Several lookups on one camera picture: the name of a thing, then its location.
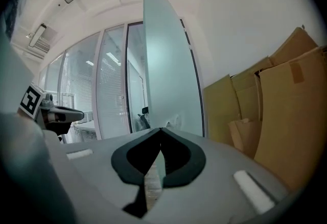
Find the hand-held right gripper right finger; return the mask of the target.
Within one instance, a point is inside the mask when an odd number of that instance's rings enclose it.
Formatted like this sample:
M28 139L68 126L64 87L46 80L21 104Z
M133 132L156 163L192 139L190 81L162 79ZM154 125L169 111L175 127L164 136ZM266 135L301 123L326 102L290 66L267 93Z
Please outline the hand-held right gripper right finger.
M163 190L149 212L150 223L243 223L257 217L233 177L240 170L277 203L289 194L276 176L237 149L188 132L172 132L201 147L206 164L187 186Z

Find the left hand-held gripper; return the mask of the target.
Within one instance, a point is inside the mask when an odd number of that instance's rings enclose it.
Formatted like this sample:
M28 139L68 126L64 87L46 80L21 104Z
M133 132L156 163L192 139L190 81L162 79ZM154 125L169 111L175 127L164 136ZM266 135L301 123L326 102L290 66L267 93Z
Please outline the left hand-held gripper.
M31 119L41 129L54 131L51 123L72 123L84 119L84 112L63 106L54 106L53 97L36 84L25 92L18 114Z

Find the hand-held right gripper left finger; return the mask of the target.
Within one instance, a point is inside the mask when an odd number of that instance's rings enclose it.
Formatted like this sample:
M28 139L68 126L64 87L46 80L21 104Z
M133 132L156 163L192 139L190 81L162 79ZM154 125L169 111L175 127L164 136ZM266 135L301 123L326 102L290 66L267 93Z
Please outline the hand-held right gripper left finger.
M159 129L117 138L61 144L52 131L43 131L56 177L67 195L71 223L146 223L144 175L127 159L127 152L155 136Z

